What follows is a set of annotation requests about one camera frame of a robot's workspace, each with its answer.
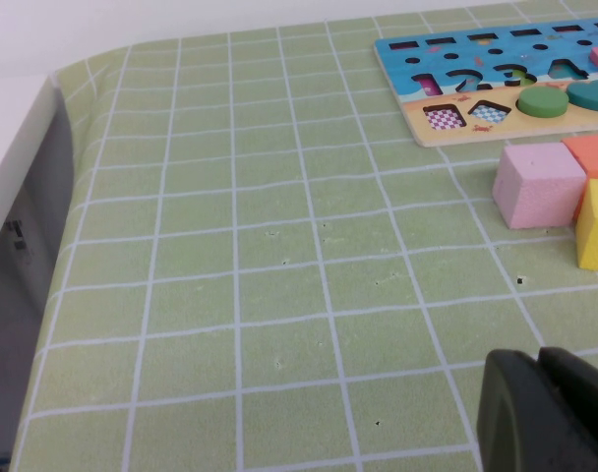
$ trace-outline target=checkered square cutout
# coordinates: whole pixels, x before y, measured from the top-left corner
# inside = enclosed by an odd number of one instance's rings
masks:
[[[426,111],[426,118],[435,130],[453,130],[465,126],[458,112],[451,108]]]
[[[499,110],[489,105],[478,105],[472,111],[472,115],[490,123],[499,124],[507,118],[507,113],[504,110]]]

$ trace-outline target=white wall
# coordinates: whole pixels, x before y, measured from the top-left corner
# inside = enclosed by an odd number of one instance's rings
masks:
[[[50,72],[146,40],[499,0],[0,0],[0,76]]]

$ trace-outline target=black object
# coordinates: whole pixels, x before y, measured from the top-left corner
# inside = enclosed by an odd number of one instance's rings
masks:
[[[557,347],[490,352],[477,431],[485,472],[598,472],[598,370]]]

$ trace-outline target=orange foam block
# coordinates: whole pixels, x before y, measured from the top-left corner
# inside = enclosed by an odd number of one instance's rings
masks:
[[[587,174],[588,179],[598,179],[598,135],[572,136],[562,139],[576,161]],[[580,205],[574,217],[578,217]]]
[[[598,270],[598,180],[587,184],[585,200],[576,223],[578,266]]]

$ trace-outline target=blue puzzle board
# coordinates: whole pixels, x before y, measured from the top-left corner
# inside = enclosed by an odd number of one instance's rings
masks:
[[[540,82],[596,79],[598,68],[589,60],[595,46],[598,18],[392,37],[375,43],[401,102],[425,97],[418,80],[428,75],[443,93],[519,85],[516,81],[523,79],[514,71]],[[549,75],[554,61],[562,72],[557,76],[555,67]]]

